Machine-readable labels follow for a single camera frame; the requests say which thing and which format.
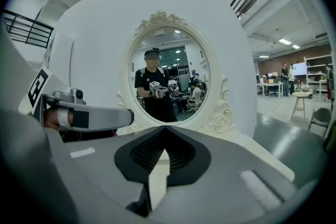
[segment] decorative scroll carving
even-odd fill
[[[149,27],[151,25],[158,24],[158,23],[164,23],[164,22],[179,23],[183,25],[186,24],[184,19],[177,17],[174,13],[167,16],[166,12],[159,10],[156,13],[151,14],[148,20],[142,20],[141,24],[135,30],[134,34],[137,35],[146,27]]]
[[[123,109],[127,109],[126,104],[124,102],[124,98],[122,97],[120,92],[117,93],[117,97],[119,99],[118,106],[120,106]],[[135,132],[143,130],[144,128],[140,126],[141,124],[139,124],[137,120],[134,119],[134,122],[132,123],[132,125],[125,127],[125,129],[127,130],[125,133],[135,133]]]
[[[233,118],[230,106],[227,103],[227,77],[222,76],[222,90],[217,106],[208,121],[202,125],[205,133],[207,130],[223,133],[232,126]]]

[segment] ornate mirror frame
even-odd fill
[[[204,51],[209,64],[210,84],[207,95],[201,108],[189,119],[182,122],[166,123],[149,116],[133,96],[129,81],[129,71],[133,51],[139,40],[150,31],[159,27],[174,27],[185,31],[192,36]],[[123,134],[133,133],[159,125],[177,125],[182,128],[195,130],[208,135],[218,136],[233,127],[233,117],[227,103],[227,78],[220,71],[218,57],[205,35],[194,25],[177,17],[175,14],[167,15],[159,10],[150,15],[149,20],[143,20],[134,31],[121,55],[120,91],[117,93],[118,105],[131,109],[135,119],[132,125],[121,129]]]

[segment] wooden stool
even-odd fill
[[[292,96],[296,96],[296,103],[295,103],[295,106],[294,106],[294,109],[293,109],[292,116],[290,118],[293,117],[295,111],[303,111],[303,121],[305,120],[305,112],[304,112],[305,98],[308,97],[310,94],[311,94],[310,92],[294,92],[292,94]],[[302,101],[303,101],[303,108],[298,107],[300,98],[302,98]]]

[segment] whiteboard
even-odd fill
[[[294,76],[307,74],[307,65],[305,62],[295,63],[293,67],[294,67]]]

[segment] ceiling light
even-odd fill
[[[291,42],[289,42],[289,41],[287,41],[287,40],[285,40],[285,39],[283,39],[283,38],[280,39],[279,42],[281,42],[281,43],[285,43],[286,45],[291,44]]]

